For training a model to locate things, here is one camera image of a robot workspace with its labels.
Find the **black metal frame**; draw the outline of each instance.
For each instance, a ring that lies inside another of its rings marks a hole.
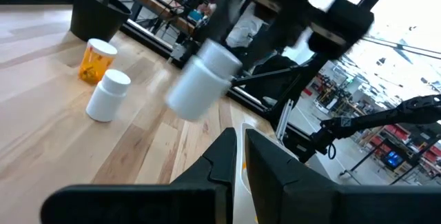
[[[372,7],[379,0],[361,0],[359,6],[372,9]],[[0,0],[0,4],[73,4],[73,0]],[[142,43],[149,49],[158,53],[165,59],[170,57],[171,49],[170,47],[162,44],[156,37],[149,35],[143,30],[139,29],[135,24],[131,21],[127,21],[122,27],[121,31],[124,32],[127,36],[135,39],[136,41]],[[293,80],[292,84],[287,88],[282,98],[278,100],[278,103],[270,110],[250,99],[248,96],[240,92],[235,88],[229,89],[227,96],[237,101],[241,105],[260,115],[264,119],[267,119],[271,122],[273,126],[275,126],[278,122],[278,113],[283,109],[285,102],[291,98],[292,96],[300,96],[300,93],[303,89],[305,89],[306,85],[313,79],[313,77],[318,73],[319,69],[326,63],[328,58],[323,58],[319,54],[313,55],[313,57],[309,61],[315,61],[314,67],[310,68],[310,70],[304,70],[299,77]],[[182,62],[173,60],[172,62],[176,67],[182,68],[184,65]],[[267,75],[259,75],[249,78],[250,80],[256,80],[257,78],[263,77],[274,77],[280,75],[286,75],[288,73],[287,70],[281,70],[277,72],[270,72]],[[298,133],[299,130],[295,128],[292,124],[288,123],[287,127],[288,132]]]

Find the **black pot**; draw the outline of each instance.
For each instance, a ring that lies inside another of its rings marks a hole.
[[[84,41],[91,38],[110,41],[130,14],[118,0],[110,0],[108,6],[101,0],[74,0],[70,31]]]

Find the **white cap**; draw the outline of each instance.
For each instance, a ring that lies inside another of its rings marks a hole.
[[[125,94],[130,85],[130,78],[124,72],[118,70],[109,69],[104,73],[103,79],[101,79],[103,88],[112,94]]]
[[[223,79],[230,80],[231,76],[242,66],[242,63],[227,48],[211,39],[205,40],[197,55],[210,71]]]
[[[118,50],[113,45],[100,39],[89,39],[88,46],[92,47],[97,54],[103,56],[115,57],[118,53]]]

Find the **cable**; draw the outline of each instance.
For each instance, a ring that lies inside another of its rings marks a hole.
[[[329,159],[335,159],[336,155],[337,155],[336,146],[333,143],[329,144],[329,146],[328,146],[328,158]]]

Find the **workbench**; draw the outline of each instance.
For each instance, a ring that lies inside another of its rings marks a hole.
[[[132,15],[130,19],[136,21],[142,7],[146,7],[148,10],[158,15],[162,20],[168,20],[172,17],[172,8],[175,8],[177,13],[183,11],[183,7],[175,0],[133,0]],[[194,25],[187,19],[178,17],[172,20],[172,25],[179,31],[185,34],[191,34],[194,31]]]
[[[132,80],[112,122],[85,113],[94,90],[77,78],[86,43],[68,32],[72,6],[0,6],[0,223],[39,223],[47,196],[66,185],[169,183],[228,127],[270,124],[222,98],[197,122],[167,108],[180,74],[122,33],[112,67]]]

